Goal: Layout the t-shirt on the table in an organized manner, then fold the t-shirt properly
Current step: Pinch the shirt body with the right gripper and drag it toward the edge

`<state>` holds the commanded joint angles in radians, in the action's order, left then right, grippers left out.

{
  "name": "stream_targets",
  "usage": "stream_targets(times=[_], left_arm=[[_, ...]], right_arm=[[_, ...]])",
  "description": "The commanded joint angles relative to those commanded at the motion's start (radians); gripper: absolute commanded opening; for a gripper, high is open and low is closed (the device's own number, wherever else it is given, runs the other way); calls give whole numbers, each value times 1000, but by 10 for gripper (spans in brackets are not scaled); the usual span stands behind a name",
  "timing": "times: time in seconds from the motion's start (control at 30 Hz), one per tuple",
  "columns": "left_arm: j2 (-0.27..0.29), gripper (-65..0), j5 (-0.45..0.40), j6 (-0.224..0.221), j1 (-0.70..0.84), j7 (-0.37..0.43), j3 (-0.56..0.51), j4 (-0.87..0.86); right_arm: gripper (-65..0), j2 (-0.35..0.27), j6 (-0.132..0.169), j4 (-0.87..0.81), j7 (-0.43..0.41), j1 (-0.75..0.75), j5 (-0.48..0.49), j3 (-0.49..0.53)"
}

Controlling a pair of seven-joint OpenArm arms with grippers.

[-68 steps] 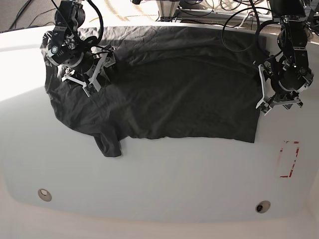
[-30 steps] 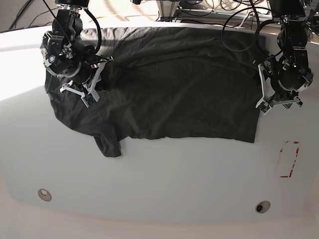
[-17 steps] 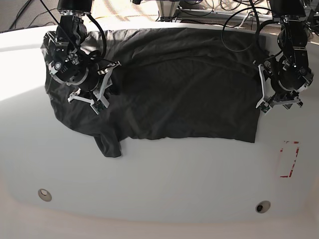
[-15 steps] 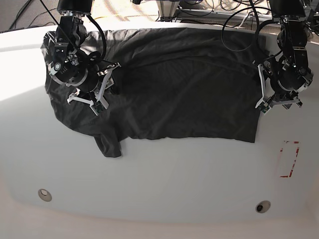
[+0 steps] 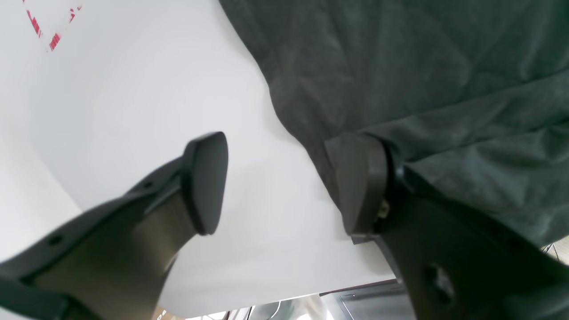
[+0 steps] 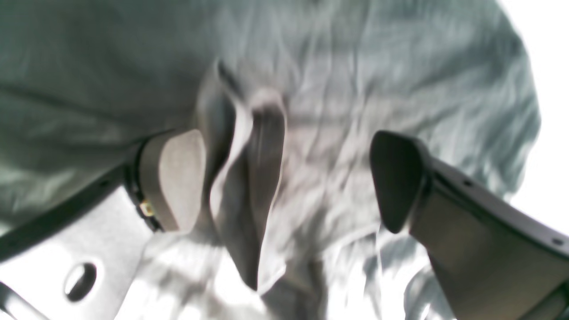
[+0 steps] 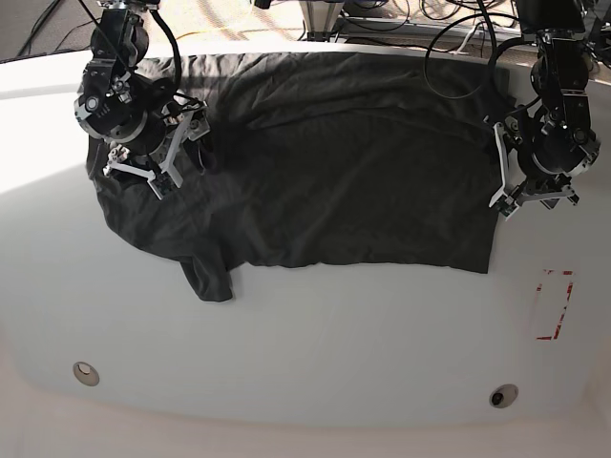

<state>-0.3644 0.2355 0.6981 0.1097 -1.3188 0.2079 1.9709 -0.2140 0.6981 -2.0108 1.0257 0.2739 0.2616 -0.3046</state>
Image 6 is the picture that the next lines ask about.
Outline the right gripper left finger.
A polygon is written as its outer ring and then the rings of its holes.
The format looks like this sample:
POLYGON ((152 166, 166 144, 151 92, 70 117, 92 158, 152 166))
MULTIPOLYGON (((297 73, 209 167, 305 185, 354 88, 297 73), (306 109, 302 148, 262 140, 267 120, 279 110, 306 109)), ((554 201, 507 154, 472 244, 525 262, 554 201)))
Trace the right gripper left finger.
POLYGON ((198 130, 155 136, 57 208, 1 233, 1 318, 113 320, 154 234, 195 225, 205 162, 198 130))

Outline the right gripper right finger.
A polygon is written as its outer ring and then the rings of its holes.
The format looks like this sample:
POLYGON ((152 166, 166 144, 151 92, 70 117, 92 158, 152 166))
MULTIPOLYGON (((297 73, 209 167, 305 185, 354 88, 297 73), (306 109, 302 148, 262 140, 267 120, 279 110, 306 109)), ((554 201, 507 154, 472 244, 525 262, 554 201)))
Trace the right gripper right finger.
POLYGON ((382 224, 427 251, 458 320, 566 320, 567 235, 518 211, 421 140, 377 131, 369 161, 382 224))

